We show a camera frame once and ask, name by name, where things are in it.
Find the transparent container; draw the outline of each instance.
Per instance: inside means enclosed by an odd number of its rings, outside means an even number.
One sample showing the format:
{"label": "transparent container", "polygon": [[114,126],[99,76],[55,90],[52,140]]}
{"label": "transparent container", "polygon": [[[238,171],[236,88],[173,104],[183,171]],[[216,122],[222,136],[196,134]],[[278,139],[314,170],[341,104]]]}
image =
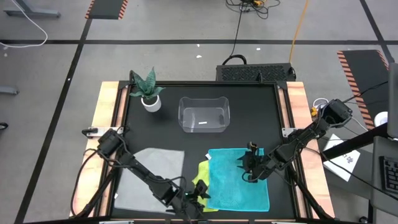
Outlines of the transparent container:
{"label": "transparent container", "polygon": [[178,122],[186,133],[221,133],[228,127],[229,119],[229,103],[225,97],[183,97],[178,106]]}

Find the table surface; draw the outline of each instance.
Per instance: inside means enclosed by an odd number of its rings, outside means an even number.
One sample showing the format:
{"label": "table surface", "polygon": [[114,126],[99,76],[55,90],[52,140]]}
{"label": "table surface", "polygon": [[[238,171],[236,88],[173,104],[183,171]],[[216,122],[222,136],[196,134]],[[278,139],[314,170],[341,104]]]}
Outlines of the table surface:
{"label": "table surface", "polygon": [[[99,91],[99,97],[97,101],[96,110],[94,113],[94,118],[92,126],[96,127],[109,127],[111,126],[111,120],[113,116],[114,106],[116,104],[116,95],[118,93],[119,82],[103,82],[101,89]],[[307,96],[305,94],[304,86],[302,82],[288,82],[288,93],[290,98],[290,105],[292,107],[292,113],[294,117],[294,123],[296,128],[304,128],[308,126],[311,122],[311,116],[309,112],[309,107],[307,103]],[[122,94],[120,97],[120,104],[118,116],[116,119],[116,126],[120,126],[122,123],[122,116],[124,111],[124,101],[126,99],[127,88],[122,89]],[[284,103],[283,91],[279,91],[279,96],[281,98],[282,114],[284,118],[287,118],[286,105]],[[289,122],[284,121],[285,126],[289,127]],[[96,148],[98,145],[98,138],[89,139],[86,148]],[[308,147],[312,149],[318,149],[318,144],[315,140],[308,144]],[[83,158],[83,161],[90,155],[88,151]],[[323,171],[322,160],[318,154],[311,151],[304,150],[301,153],[301,158],[303,161],[303,169],[305,173],[305,180],[307,182],[307,187],[312,193],[317,202],[323,207],[323,209],[331,216],[334,217],[334,211],[330,200],[330,194],[328,186],[326,183],[325,173]],[[76,194],[73,200],[73,207],[75,212],[79,212],[84,208],[86,203],[91,199],[92,195],[95,193],[99,186],[101,171],[103,167],[103,160],[99,156],[92,157],[83,169]],[[106,206],[109,198],[109,186],[105,190],[103,195],[103,200],[101,202],[101,209],[99,211],[100,215],[106,214]],[[296,189],[298,204],[300,207],[300,216],[305,217],[305,207],[303,202],[303,197],[300,190]]]}

